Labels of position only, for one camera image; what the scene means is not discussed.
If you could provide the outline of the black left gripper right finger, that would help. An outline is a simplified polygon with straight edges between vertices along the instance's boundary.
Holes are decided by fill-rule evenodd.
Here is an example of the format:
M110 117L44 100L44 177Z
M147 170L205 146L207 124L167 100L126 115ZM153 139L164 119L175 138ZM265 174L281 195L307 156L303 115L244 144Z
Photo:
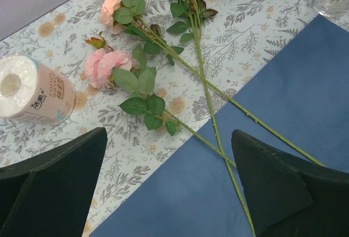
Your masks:
M238 129L231 145L257 236L348 236L348 173Z

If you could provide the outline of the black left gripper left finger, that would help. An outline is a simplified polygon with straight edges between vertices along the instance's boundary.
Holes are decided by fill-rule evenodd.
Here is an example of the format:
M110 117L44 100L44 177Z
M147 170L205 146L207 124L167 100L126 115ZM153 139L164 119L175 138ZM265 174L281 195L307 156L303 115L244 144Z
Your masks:
M82 236L106 145L98 127L1 168L1 236Z

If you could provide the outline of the blue wrapping paper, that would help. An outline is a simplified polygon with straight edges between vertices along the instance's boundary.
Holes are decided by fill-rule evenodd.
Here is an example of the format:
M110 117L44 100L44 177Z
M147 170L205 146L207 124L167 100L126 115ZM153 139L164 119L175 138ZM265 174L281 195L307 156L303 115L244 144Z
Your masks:
M348 32L315 17L235 99L325 166L348 172ZM93 236L250 236L224 160L190 138Z

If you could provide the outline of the white rose stem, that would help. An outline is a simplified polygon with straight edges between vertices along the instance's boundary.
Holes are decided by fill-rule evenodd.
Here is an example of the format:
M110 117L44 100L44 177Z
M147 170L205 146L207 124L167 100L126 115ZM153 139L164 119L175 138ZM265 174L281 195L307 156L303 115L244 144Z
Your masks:
M207 104L208 104L209 113L210 113L210 116L212 119L213 128L215 131L215 136L216 136L216 141L218 143L219 151L220 151L220 153L222 153L224 155L225 150L224 150L224 147L222 145L221 136L220 136L218 124L217 124L217 121L215 118L215 113L214 113L214 108L213 108L211 96L210 96L210 93L208 91L208 84L206 83L207 79L206 79L205 71L204 71L204 59L202 58L202 52L201 52L201 46L200 46L200 41L201 41L201 36L202 36L203 9L199 7L197 0L184 0L184 1L188 5L188 10L185 12L185 16L188 17L190 20L190 27L192 29L197 58L198 58L198 62L200 65L200 69L198 70L198 76L200 77L200 79L203 81L203 84L204 84L204 92L205 92L205 96L206 96L206 100L207 100ZM252 223L252 220L250 217L250 212L248 210L247 204L246 204L244 197L242 195L242 191L239 188L238 181L237 181L237 179L234 175L234 172L232 170L233 165L229 164L228 161L226 161L225 163L226 163L226 166L228 169L228 173L231 177L232 183L234 185L235 191L237 193L238 199L240 201L240 204L241 204L243 211L245 213L245 216L248 220L248 224L250 226L250 230L252 232L252 235L255 236L256 233L255 233L254 226L253 226L253 223Z

